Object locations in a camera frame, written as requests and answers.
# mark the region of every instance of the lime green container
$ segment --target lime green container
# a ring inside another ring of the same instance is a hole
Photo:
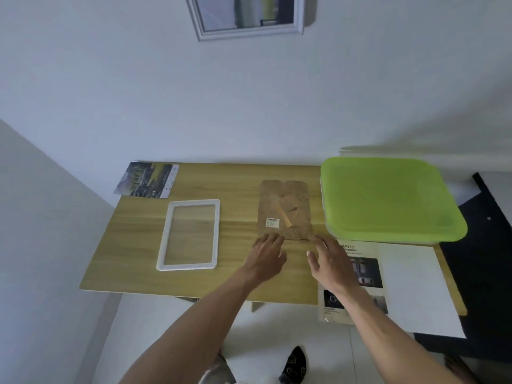
[[[329,158],[320,182],[326,226],[336,238],[432,244],[466,235],[441,174],[421,160]]]

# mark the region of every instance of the wooden tabletop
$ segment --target wooden tabletop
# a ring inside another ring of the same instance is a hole
[[[315,233],[327,233],[322,209],[319,166],[179,163],[168,199],[121,197],[80,288],[203,297],[240,265],[257,238],[259,185],[266,179],[304,181],[308,186]],[[157,271],[156,262],[170,201],[219,199],[219,257],[215,269]],[[308,241],[283,244],[288,260],[279,275],[249,296],[257,302],[317,304],[317,282],[311,277]],[[459,315],[467,310],[441,249],[436,254]]]

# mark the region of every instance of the patterned sock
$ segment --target patterned sock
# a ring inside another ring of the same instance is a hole
[[[302,349],[297,346],[288,357],[283,374],[279,376],[279,381],[281,384],[301,384],[305,375],[306,356]]]

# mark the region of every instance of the gray pants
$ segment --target gray pants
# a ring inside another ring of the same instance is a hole
[[[200,384],[235,384],[235,380],[231,369],[228,367],[226,361],[217,355],[214,363],[211,364],[210,369],[205,373]],[[272,382],[280,384],[292,384],[288,376],[280,375],[279,379],[273,379]]]

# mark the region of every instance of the white picture frame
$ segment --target white picture frame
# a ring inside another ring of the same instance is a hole
[[[215,219],[214,219],[214,243],[211,250],[211,262],[209,263],[196,263],[196,264],[174,264],[165,265],[165,255],[167,252],[167,245],[169,243],[170,226],[173,221],[173,213],[176,207],[182,206],[215,206]],[[160,250],[158,252],[157,270],[158,271],[185,271],[193,269],[212,269],[217,266],[217,252],[219,248],[219,222],[220,222],[220,208],[221,201],[218,199],[205,199],[197,201],[174,201],[169,202],[167,208],[167,216],[165,217],[165,225],[162,233],[162,241],[160,243]]]
[[[306,0],[294,0],[293,24],[258,26],[252,28],[238,28],[218,31],[204,30],[197,0],[186,0],[186,2],[189,7],[195,34],[199,41],[275,34],[302,34],[304,32]]]

